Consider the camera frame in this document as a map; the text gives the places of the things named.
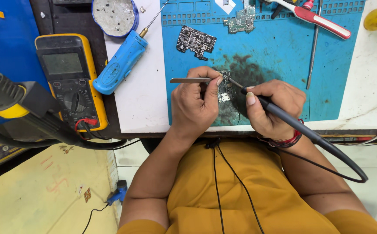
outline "person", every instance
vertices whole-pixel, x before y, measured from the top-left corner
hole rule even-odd
[[[266,234],[377,234],[377,222],[333,173],[248,138],[223,139],[211,149],[193,144],[217,118],[223,78],[210,67],[192,68],[187,77],[212,80],[203,97],[199,83],[180,84],[171,93],[172,125],[134,176],[118,234],[260,234],[259,224]],[[291,139],[294,129],[266,113],[255,95],[271,97],[298,118],[305,93],[278,80],[247,90],[252,127],[275,141]],[[305,136],[284,150],[335,170]]]

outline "tiled floor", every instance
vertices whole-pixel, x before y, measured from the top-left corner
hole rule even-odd
[[[338,146],[344,153],[355,161],[367,174],[369,180],[365,184],[349,182],[348,184],[363,202],[370,214],[377,220],[377,146]],[[321,151],[340,173],[357,178],[357,175],[343,162],[328,152]],[[116,150],[116,164],[119,179],[126,179],[128,186],[139,166],[148,157],[141,142],[129,147]]]

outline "blue panel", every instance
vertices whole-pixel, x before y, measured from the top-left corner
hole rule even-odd
[[[188,69],[210,66],[217,70],[230,69],[234,80],[243,85],[257,85],[271,79],[286,81],[307,94],[301,118],[304,121],[338,118],[351,57],[357,38],[364,1],[325,0],[322,15],[352,32],[342,40],[320,29],[310,90],[306,90],[314,24],[296,19],[289,11],[282,11],[270,19],[276,4],[258,4],[255,29],[250,33],[228,33],[222,21],[235,17],[243,8],[241,0],[227,15],[211,0],[211,10],[199,11],[209,1],[176,0],[178,12],[162,12],[162,32],[168,112],[171,124],[170,94],[178,84],[170,84],[173,77],[185,77]],[[205,52],[208,61],[194,57],[194,52],[181,53],[176,42],[182,25],[190,26],[217,38],[212,53]],[[219,117],[213,126],[248,125],[243,95],[233,102],[219,103]]]
[[[28,0],[0,0],[0,72],[14,82],[37,81],[50,91],[34,40],[39,36]]]

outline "mustard yellow shirt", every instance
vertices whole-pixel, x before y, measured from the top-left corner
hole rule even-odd
[[[377,234],[377,222],[362,212],[322,215],[312,209],[285,177],[279,156],[259,144],[226,140],[220,148],[247,187],[265,234]],[[245,189],[218,149],[216,172],[225,233],[261,233]],[[167,210],[168,230],[154,221],[134,220],[118,234],[222,232],[212,149],[196,144],[181,159]]]

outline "yellow multimeter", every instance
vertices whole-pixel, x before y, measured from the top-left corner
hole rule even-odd
[[[60,118],[73,129],[78,120],[97,119],[91,131],[108,126],[102,95],[93,88],[97,78],[87,38],[80,34],[43,35],[35,39],[37,55],[53,96],[61,105]],[[78,125],[79,132],[85,132]]]

